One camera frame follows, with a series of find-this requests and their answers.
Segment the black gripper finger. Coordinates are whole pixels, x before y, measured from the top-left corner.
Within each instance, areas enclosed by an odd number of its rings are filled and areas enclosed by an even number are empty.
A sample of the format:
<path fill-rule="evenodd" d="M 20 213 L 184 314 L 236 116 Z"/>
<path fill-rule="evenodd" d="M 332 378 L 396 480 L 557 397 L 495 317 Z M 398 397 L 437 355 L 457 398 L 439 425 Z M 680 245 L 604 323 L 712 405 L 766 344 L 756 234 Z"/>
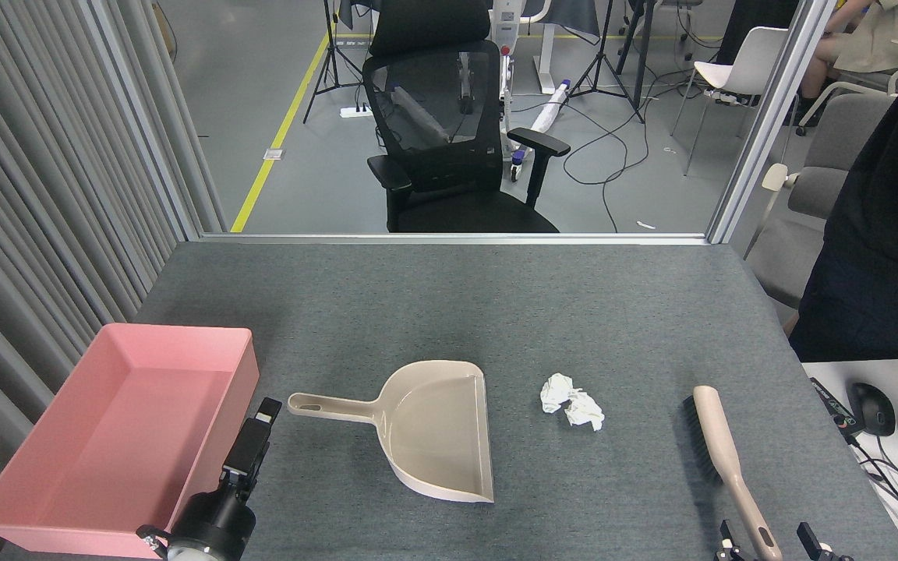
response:
<path fill-rule="evenodd" d="M 744 561 L 744 551 L 734 542 L 733 532 L 730 531 L 728 520 L 720 522 L 719 526 L 720 547 L 716 551 L 716 560 L 719 561 Z"/>
<path fill-rule="evenodd" d="M 801 540 L 801 545 L 810 560 L 854 561 L 852 556 L 839 555 L 833 550 L 833 547 L 819 541 L 808 522 L 799 523 L 796 536 Z"/>

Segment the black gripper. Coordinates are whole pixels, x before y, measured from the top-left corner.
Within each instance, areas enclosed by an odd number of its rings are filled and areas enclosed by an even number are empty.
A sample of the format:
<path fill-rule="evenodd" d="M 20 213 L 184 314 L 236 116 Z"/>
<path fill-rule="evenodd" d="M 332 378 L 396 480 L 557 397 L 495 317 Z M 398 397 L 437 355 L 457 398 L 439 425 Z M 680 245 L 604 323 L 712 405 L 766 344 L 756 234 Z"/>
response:
<path fill-rule="evenodd" d="M 256 526 L 256 515 L 240 499 L 249 499 L 281 411 L 277 399 L 263 399 L 240 426 L 222 463 L 221 487 L 228 490 L 190 497 L 171 530 L 171 560 L 239 560 Z"/>

